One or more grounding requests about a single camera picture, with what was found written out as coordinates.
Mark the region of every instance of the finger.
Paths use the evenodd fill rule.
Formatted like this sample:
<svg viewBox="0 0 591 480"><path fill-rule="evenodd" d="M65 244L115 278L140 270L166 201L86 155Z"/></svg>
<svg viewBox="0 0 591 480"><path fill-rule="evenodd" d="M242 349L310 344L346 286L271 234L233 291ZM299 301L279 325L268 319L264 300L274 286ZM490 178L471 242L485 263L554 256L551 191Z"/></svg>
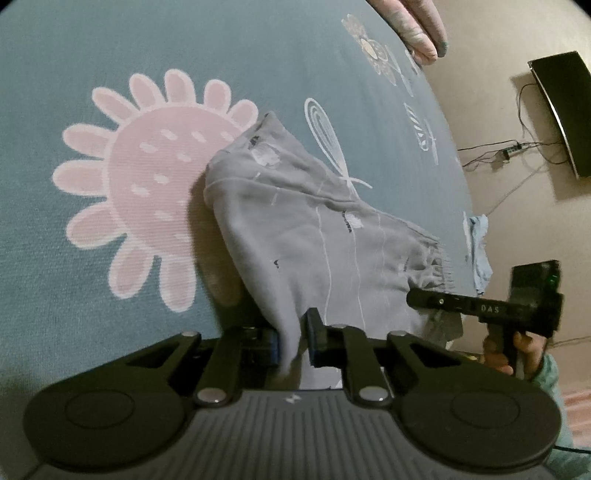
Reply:
<svg viewBox="0 0 591 480"><path fill-rule="evenodd" d="M502 353L485 353L484 364L487 367L497 368L509 364L509 359Z"/></svg>
<svg viewBox="0 0 591 480"><path fill-rule="evenodd" d="M496 367L495 370L501 372L502 374L513 375L513 368L510 365Z"/></svg>
<svg viewBox="0 0 591 480"><path fill-rule="evenodd" d="M484 353L496 353L496 343L491 339L491 337L486 337L482 342L482 348Z"/></svg>
<svg viewBox="0 0 591 480"><path fill-rule="evenodd" d="M519 332L515 332L513 344L515 345L515 348L523 353L533 353L537 347L532 337L523 335Z"/></svg>

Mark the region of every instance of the power strip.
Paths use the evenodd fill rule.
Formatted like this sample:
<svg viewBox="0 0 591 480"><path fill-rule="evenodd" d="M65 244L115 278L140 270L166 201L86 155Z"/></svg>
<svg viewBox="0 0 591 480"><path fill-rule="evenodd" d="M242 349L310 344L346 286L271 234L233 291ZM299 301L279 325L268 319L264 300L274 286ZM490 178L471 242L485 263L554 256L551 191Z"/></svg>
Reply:
<svg viewBox="0 0 591 480"><path fill-rule="evenodd" d="M519 152L520 150L523 150L523 145L518 143L517 145L513 145L512 147L508 147L504 150L501 150L501 152L503 153L503 157L505 157L505 160L509 160L515 152Z"/></svg>

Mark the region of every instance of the beige wall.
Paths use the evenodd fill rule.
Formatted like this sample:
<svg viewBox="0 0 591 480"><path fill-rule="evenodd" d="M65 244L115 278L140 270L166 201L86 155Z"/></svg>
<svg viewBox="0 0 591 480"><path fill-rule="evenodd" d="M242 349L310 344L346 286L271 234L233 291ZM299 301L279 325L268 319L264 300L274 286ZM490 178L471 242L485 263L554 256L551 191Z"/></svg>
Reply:
<svg viewBox="0 0 591 480"><path fill-rule="evenodd" d="M591 19L571 0L435 0L450 40L449 54L426 67L458 148L521 140L515 96L532 82L527 62L577 50L591 68ZM544 141L559 138L537 87L523 96L524 121ZM462 153L465 163L479 151ZM566 158L549 147L553 161ZM474 212L488 213L503 195L544 163L537 152L502 167L466 173ZM591 335L591 181L570 165L544 167L494 211L486 251L494 270L487 296L505 299L513 265L557 259L566 296L555 340ZM481 351L486 330L468 320L454 348ZM563 390L591 386L591 343L552 350Z"/></svg>

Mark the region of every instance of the black handle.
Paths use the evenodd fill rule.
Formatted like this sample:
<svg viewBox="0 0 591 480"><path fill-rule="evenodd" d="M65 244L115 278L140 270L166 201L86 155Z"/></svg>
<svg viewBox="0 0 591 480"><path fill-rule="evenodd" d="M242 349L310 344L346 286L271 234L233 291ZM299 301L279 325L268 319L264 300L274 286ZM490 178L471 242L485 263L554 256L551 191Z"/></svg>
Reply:
<svg viewBox="0 0 591 480"><path fill-rule="evenodd" d="M515 332L521 332L523 334L525 332L511 325L501 326L492 323L488 324L488 331L490 338L496 344L497 350L502 352L509 360L509 365L513 369L512 376L523 380L525 378L523 372L523 354L515 346L513 338Z"/></svg>

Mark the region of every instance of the metal rivet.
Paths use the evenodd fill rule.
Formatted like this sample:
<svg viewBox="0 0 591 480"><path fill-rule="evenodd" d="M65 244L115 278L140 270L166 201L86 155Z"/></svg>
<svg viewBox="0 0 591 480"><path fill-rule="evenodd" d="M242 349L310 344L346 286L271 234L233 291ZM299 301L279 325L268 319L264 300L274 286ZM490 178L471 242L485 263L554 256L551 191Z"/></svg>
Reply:
<svg viewBox="0 0 591 480"><path fill-rule="evenodd" d="M388 390L382 387L377 387L376 385L371 385L369 387L363 387L359 390L359 396L366 401L383 401L389 397Z"/></svg>
<svg viewBox="0 0 591 480"><path fill-rule="evenodd" d="M226 399L226 392L221 388L207 387L199 390L197 398L204 403L220 403Z"/></svg>

